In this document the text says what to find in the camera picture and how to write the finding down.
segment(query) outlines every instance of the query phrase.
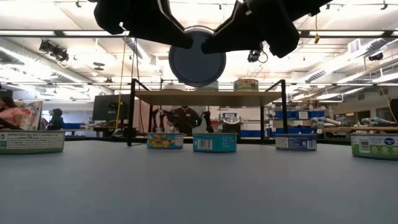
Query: pink shirt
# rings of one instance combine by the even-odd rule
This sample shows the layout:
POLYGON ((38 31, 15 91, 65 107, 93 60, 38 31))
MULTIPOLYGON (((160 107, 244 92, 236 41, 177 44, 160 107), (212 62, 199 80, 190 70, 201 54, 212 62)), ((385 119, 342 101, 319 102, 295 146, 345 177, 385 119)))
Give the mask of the pink shirt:
POLYGON ((6 120, 8 123, 13 125, 17 125, 14 119, 15 115, 21 115, 22 112, 19 108, 8 108, 2 112, 0 112, 0 118, 6 120))

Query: woman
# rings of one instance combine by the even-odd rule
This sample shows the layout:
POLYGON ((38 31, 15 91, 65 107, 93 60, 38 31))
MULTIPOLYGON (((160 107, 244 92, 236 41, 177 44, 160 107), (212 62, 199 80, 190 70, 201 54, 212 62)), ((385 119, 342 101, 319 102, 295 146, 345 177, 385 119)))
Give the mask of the woman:
POLYGON ((62 110, 55 108, 51 111, 52 118, 47 126, 47 130, 61 130, 63 126, 62 110))
POLYGON ((22 112, 9 96, 0 97, 0 118, 17 127, 21 124, 22 112))

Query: barcode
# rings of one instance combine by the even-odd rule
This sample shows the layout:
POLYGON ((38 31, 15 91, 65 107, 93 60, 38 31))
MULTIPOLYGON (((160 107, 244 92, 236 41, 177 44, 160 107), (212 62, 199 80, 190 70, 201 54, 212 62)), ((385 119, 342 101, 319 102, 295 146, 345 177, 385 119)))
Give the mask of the barcode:
POLYGON ((198 149, 213 149, 213 140, 198 139, 198 149))
POLYGON ((317 140, 307 141, 307 149, 317 149, 317 140))
POLYGON ((361 139, 359 142, 359 151, 370 153, 371 148, 369 147, 369 140, 368 139, 361 139))

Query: gray table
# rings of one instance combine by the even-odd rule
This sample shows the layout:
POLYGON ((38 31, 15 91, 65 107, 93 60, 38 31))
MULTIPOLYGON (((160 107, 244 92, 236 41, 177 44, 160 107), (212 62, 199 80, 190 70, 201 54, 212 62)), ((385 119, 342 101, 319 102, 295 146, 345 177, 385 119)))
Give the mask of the gray table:
POLYGON ((239 145, 235 154, 66 142, 0 157, 0 223, 398 223, 398 162, 239 145))

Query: dark jacket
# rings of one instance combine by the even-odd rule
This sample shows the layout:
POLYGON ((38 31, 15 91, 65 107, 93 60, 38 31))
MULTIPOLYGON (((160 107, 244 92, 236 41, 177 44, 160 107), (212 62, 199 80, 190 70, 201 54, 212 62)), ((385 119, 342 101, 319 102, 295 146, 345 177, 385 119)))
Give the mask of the dark jacket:
POLYGON ((174 111, 176 114, 178 114, 178 128, 180 133, 184 133, 187 136, 192 136, 192 122, 194 120, 200 119, 199 114, 191 108, 178 108, 174 111))
POLYGON ((61 130, 63 126, 63 118, 52 116, 49 125, 47 126, 47 130, 61 130))

